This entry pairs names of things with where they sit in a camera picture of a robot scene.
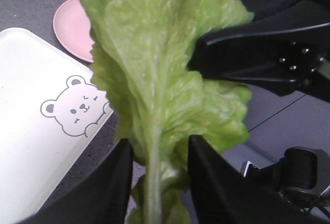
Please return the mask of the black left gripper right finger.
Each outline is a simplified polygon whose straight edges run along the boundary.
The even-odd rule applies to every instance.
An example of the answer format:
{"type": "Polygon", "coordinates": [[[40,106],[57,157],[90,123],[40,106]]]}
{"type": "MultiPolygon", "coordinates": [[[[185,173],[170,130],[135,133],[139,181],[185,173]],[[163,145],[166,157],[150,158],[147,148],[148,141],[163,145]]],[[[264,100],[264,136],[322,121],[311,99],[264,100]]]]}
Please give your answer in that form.
{"type": "Polygon", "coordinates": [[[200,223],[324,223],[245,178],[201,135],[189,137],[188,173],[200,223]]]}

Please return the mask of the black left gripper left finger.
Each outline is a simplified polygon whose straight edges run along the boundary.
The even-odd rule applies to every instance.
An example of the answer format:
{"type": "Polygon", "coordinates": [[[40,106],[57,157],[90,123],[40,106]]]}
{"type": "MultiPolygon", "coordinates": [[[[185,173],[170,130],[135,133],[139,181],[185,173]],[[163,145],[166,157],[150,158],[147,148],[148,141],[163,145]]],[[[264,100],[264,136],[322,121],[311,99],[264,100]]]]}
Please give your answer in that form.
{"type": "Polygon", "coordinates": [[[22,223],[124,223],[133,177],[133,149],[121,139],[85,181],[22,223]]]}

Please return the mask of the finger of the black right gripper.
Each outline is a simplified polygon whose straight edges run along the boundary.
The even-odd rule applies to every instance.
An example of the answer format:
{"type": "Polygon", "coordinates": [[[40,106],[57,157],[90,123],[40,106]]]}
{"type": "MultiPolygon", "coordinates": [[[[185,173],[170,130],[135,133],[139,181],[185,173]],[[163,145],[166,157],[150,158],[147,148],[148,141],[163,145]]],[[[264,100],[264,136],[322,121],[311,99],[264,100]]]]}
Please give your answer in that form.
{"type": "Polygon", "coordinates": [[[246,83],[263,88],[278,96],[286,96],[293,93],[298,90],[303,81],[301,75],[281,70],[275,64],[239,69],[238,63],[234,65],[222,63],[203,65],[190,62],[188,69],[198,71],[204,79],[246,83]]]}
{"type": "Polygon", "coordinates": [[[253,24],[221,29],[202,35],[196,43],[195,53],[204,54],[208,48],[229,41],[275,40],[315,45],[329,45],[329,22],[309,26],[285,28],[253,24]]]}

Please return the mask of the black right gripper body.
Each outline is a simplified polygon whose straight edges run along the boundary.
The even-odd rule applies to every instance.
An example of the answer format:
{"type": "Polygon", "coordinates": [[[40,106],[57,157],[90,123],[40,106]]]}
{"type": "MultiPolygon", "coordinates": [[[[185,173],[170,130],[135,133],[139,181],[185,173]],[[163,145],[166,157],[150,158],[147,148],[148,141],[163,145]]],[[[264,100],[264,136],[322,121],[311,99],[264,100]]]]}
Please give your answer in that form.
{"type": "Polygon", "coordinates": [[[329,22],[271,33],[278,49],[270,91],[300,91],[329,102],[329,22]]]}

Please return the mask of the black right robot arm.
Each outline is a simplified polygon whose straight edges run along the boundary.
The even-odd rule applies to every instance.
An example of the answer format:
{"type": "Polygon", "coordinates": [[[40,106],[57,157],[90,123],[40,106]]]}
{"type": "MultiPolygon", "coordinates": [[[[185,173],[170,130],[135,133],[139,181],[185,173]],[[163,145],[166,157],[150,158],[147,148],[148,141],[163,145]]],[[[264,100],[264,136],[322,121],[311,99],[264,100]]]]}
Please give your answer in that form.
{"type": "Polygon", "coordinates": [[[188,69],[329,101],[329,0],[242,1],[252,22],[201,36],[188,69]]]}

